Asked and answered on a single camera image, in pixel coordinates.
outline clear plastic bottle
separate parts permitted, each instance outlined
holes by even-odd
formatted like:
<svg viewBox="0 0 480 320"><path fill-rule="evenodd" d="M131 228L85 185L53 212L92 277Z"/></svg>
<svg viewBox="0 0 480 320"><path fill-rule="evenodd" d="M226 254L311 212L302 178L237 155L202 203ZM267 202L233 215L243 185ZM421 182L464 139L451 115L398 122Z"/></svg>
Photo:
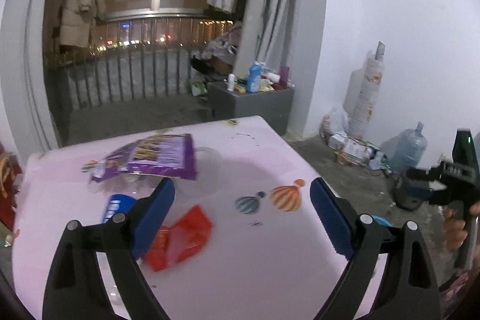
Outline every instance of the clear plastic bottle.
<svg viewBox="0 0 480 320"><path fill-rule="evenodd" d="M268 67L266 66L266 63L265 62L261 62L259 63L260 64L260 67L262 67L262 76L264 76L265 78L268 79L268 73L270 72L270 70L268 69Z"/></svg>
<svg viewBox="0 0 480 320"><path fill-rule="evenodd" d="M400 134L397 149L390 160L390 168L397 175L409 167L417 167L427 148L427 139L422 135L423 123L419 122L416 129L407 129Z"/></svg>

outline blue gripper pad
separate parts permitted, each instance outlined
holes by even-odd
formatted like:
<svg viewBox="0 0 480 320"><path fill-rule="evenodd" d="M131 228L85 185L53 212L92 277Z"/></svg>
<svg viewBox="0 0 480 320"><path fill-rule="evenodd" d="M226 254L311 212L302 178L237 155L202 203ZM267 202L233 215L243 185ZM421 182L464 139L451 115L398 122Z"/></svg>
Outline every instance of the blue gripper pad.
<svg viewBox="0 0 480 320"><path fill-rule="evenodd" d="M175 199L175 186L171 179L162 180L155 192L157 192L156 196L151 199L150 206L133 232L133 245L130 252L134 259L148 252Z"/></svg>
<svg viewBox="0 0 480 320"><path fill-rule="evenodd" d="M335 251L345 256L346 260L350 260L355 252L352 246L352 230L332 197L335 197L335 195L330 189L325 188L319 179L315 179L311 183L310 200L327 232L328 238Z"/></svg>

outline red fabric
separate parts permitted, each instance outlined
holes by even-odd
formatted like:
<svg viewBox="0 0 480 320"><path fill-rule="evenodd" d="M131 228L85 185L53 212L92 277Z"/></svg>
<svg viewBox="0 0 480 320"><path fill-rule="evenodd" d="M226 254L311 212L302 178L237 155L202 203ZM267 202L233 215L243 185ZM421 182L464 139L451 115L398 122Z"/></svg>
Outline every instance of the red fabric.
<svg viewBox="0 0 480 320"><path fill-rule="evenodd" d="M3 186L5 187L5 190L7 191L7 197L4 198L3 195L0 193L0 221L4 226L6 226L8 229L11 231L14 230L14 220L15 220L15 212L12 210L11 205L13 204L14 201L14 181L15 181L15 176L20 174L22 170L20 169L20 166L15 163L13 164L13 178L12 175L8 175L6 178L5 182L3 183Z"/></svg>

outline white bottle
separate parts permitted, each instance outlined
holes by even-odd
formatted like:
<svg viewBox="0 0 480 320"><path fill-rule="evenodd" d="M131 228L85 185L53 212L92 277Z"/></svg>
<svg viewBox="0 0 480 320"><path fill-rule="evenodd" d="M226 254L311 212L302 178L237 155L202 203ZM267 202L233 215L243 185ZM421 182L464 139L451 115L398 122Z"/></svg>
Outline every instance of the white bottle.
<svg viewBox="0 0 480 320"><path fill-rule="evenodd" d="M280 83L280 75L269 72L267 78L270 79L273 83Z"/></svg>
<svg viewBox="0 0 480 320"><path fill-rule="evenodd" d="M229 78L228 78L226 84L227 84L226 89L228 91L233 91L234 88L235 88L235 75L229 74Z"/></svg>

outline metal screw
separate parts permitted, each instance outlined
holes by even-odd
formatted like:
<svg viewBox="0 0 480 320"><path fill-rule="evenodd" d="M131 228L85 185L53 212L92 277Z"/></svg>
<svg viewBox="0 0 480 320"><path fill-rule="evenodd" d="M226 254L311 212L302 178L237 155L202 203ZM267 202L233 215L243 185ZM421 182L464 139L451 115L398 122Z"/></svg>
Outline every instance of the metal screw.
<svg viewBox="0 0 480 320"><path fill-rule="evenodd" d="M371 216L369 216L368 214L362 214L360 216L360 221L364 224L371 224L374 220Z"/></svg>
<svg viewBox="0 0 480 320"><path fill-rule="evenodd" d="M407 227L410 228L412 231L416 231L419 226L417 226L417 223L415 221L409 221L407 222Z"/></svg>
<svg viewBox="0 0 480 320"><path fill-rule="evenodd" d="M67 229L69 231L73 231L74 229L77 229L78 227L78 221L77 220L71 220L68 224L67 224Z"/></svg>
<svg viewBox="0 0 480 320"><path fill-rule="evenodd" d="M124 213L115 213L112 217L114 223L123 223L125 221L125 214Z"/></svg>

